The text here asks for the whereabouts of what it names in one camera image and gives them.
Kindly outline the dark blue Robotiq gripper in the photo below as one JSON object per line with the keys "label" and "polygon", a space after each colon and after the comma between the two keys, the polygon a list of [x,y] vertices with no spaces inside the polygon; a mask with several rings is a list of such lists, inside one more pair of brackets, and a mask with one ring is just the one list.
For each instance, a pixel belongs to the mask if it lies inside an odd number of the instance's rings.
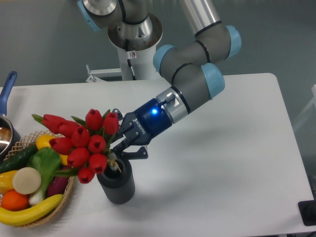
{"label": "dark blue Robotiq gripper", "polygon": [[112,152],[120,159],[147,159],[147,144],[172,126],[168,114],[155,98],[125,116],[117,108],[112,113],[122,121],[116,140],[125,138],[112,148]]}

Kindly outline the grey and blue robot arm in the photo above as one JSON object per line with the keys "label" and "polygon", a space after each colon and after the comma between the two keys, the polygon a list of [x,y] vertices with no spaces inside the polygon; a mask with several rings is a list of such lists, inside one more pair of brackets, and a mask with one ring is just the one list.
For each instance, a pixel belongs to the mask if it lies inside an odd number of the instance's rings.
{"label": "grey and blue robot arm", "polygon": [[144,0],[80,0],[78,7],[93,31],[107,28],[116,47],[119,69],[93,70],[95,75],[121,74],[123,80],[164,78],[170,87],[133,112],[120,116],[118,144],[112,155],[145,159],[146,145],[173,124],[213,99],[225,88],[216,63],[239,52],[241,38],[224,25],[210,0],[184,0],[182,8],[195,41],[184,47],[158,47],[162,25]]}

